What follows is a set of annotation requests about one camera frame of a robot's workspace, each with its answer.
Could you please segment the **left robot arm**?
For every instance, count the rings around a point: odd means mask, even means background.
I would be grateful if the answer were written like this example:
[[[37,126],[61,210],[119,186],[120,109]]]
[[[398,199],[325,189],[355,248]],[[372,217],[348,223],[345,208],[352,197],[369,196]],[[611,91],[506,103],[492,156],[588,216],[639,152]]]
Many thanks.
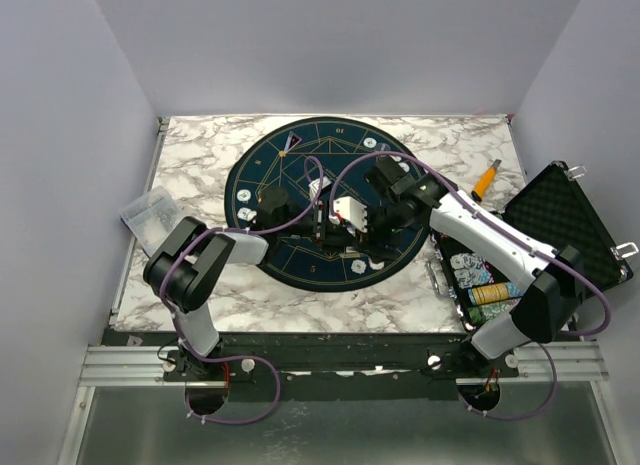
[[[209,380],[221,370],[222,357],[214,349],[219,333],[206,302],[225,266],[260,264],[269,248],[266,238],[304,218],[320,196],[317,192],[297,216],[266,230],[209,228],[186,216],[151,256],[143,279],[170,310],[179,340],[190,351],[187,367],[197,378]]]

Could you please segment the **white 5 poker chip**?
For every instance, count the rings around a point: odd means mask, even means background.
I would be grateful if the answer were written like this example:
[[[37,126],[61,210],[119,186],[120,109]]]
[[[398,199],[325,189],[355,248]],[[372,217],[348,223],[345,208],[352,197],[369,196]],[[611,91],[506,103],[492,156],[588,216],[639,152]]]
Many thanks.
[[[355,259],[351,262],[351,271],[354,274],[362,275],[367,271],[367,263],[361,259]]]

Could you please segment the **grey 1 poker chip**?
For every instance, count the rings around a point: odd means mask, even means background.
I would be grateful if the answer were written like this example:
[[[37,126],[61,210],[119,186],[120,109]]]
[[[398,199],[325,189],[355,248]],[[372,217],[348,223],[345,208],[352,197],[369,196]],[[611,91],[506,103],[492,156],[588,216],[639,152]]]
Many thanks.
[[[372,270],[381,270],[385,267],[385,262],[384,261],[375,262],[372,259],[369,259],[368,265]]]

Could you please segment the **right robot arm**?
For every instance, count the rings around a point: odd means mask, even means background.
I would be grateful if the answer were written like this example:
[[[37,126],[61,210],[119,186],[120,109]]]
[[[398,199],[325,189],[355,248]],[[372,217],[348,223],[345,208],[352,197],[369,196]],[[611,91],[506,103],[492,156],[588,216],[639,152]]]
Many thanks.
[[[482,325],[461,350],[467,374],[485,375],[497,357],[527,342],[553,341],[582,304],[584,260],[575,247],[537,241],[476,205],[455,183],[432,173],[416,178],[389,156],[377,158],[364,179],[388,202],[370,212],[368,239],[386,242],[393,230],[419,223],[477,253],[520,290],[519,303]]]

